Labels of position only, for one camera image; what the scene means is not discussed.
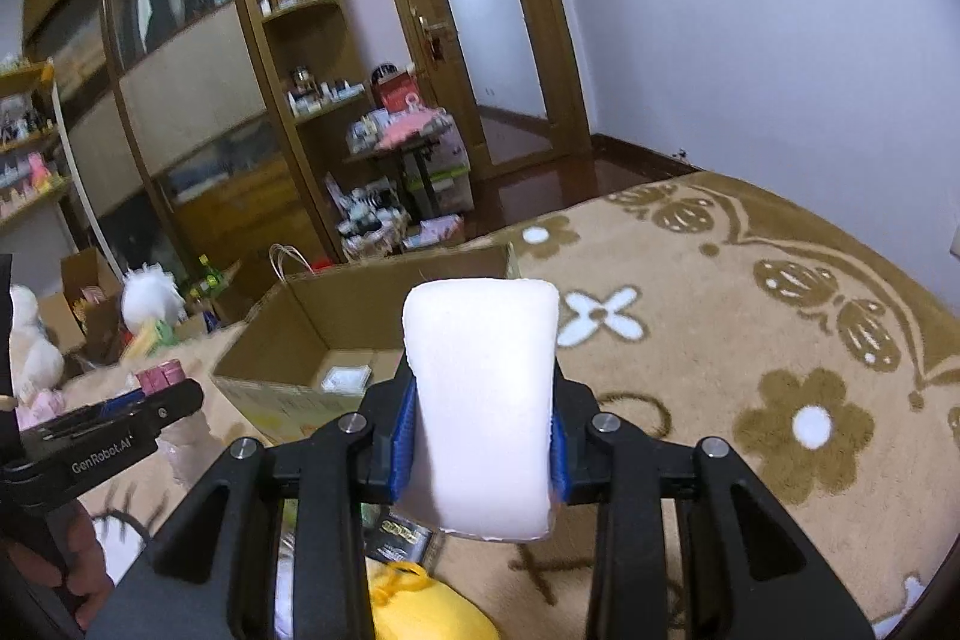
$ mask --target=bed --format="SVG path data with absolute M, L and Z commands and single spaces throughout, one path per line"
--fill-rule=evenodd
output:
M 560 289 L 560 364 L 604 410 L 653 437 L 728 439 L 878 637 L 937 636 L 960 568 L 949 555 L 960 531 L 960 322 L 923 287 L 816 215 L 707 172 L 477 242 L 512 242 L 524 276 Z M 208 374 L 242 328 L 172 352 L 208 391 L 205 411 L 224 442 L 253 433 Z M 74 381 L 69 403 L 117 393 L 126 372 Z M 107 544 L 131 557 L 181 497 L 155 455 L 85 504 Z M 594 518 L 592 509 L 563 509 L 553 535 L 528 545 L 449 538 L 437 576 L 505 638 L 581 637 Z M 680 638 L 672 513 L 664 522 L 671 637 Z M 133 542 L 120 545 L 120 528 Z

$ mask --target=finger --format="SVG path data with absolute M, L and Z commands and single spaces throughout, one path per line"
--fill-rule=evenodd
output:
M 84 632 L 89 629 L 90 622 L 92 622 L 97 613 L 100 612 L 100 608 L 104 606 L 104 603 L 112 593 L 113 581 L 107 578 L 107 586 L 98 591 L 96 594 L 92 594 L 90 599 L 83 603 L 80 606 L 80 609 L 77 610 L 74 618 L 77 619 L 80 629 L 83 629 Z
M 104 588 L 107 576 L 107 562 L 104 559 L 104 549 L 99 544 L 77 555 L 70 574 L 66 578 L 66 587 L 78 597 L 86 594 L 96 594 Z
M 64 582 L 61 571 L 29 548 L 13 541 L 7 542 L 6 548 L 13 566 L 28 581 L 47 588 L 56 588 Z
M 93 521 L 90 520 L 89 513 L 79 502 L 76 505 L 77 514 L 70 521 L 66 530 L 66 547 L 74 554 L 80 554 L 80 552 L 97 544 L 97 533 L 93 528 Z

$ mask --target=white plush toy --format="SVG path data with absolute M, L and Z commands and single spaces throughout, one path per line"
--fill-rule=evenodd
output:
M 29 287 L 11 286 L 13 323 L 10 371 L 13 393 L 29 405 L 40 391 L 54 389 L 64 374 L 64 357 L 40 325 L 37 297 Z
M 151 319 L 174 326 L 186 317 L 184 297 L 176 291 L 174 276 L 158 263 L 124 275 L 120 313 L 133 335 Z

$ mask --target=door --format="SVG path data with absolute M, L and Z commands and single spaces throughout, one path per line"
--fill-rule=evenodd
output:
M 456 119 L 476 178 L 589 148 L 560 0 L 397 0 L 397 8 L 421 87 Z

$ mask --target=silver bolt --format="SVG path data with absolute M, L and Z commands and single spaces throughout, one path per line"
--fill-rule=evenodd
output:
M 720 437 L 707 437 L 700 445 L 709 458 L 723 458 L 730 453 L 730 445 Z
M 360 413 L 347 413 L 337 421 L 337 426 L 344 434 L 356 434 L 367 426 L 367 420 Z
M 256 439 L 253 437 L 240 437 L 230 445 L 230 456 L 234 458 L 242 460 L 253 456 L 254 453 L 256 453 Z
M 590 423 L 593 424 L 594 429 L 603 434 L 611 434 L 620 428 L 620 419 L 613 413 L 597 413 Z

